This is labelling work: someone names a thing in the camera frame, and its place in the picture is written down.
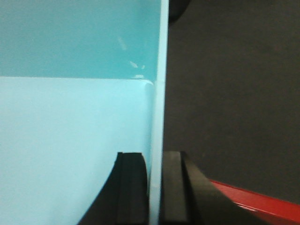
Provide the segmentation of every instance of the black clamp jaw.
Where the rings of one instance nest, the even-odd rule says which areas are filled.
[[[147,225],[147,171],[141,153],[118,153],[79,225]],[[160,225],[267,225],[223,195],[183,152],[163,157]]]

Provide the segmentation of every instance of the blue surface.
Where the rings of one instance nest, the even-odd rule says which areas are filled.
[[[152,98],[143,80],[0,77],[0,224],[75,225],[118,151],[149,162]]]
[[[160,1],[3,1],[0,75],[154,81]]]
[[[0,4],[0,225],[75,225],[118,151],[158,222],[167,0]]]

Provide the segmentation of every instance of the red plastic part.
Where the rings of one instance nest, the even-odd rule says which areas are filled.
[[[218,181],[211,182],[240,207],[272,225],[300,225],[300,205],[232,187]]]

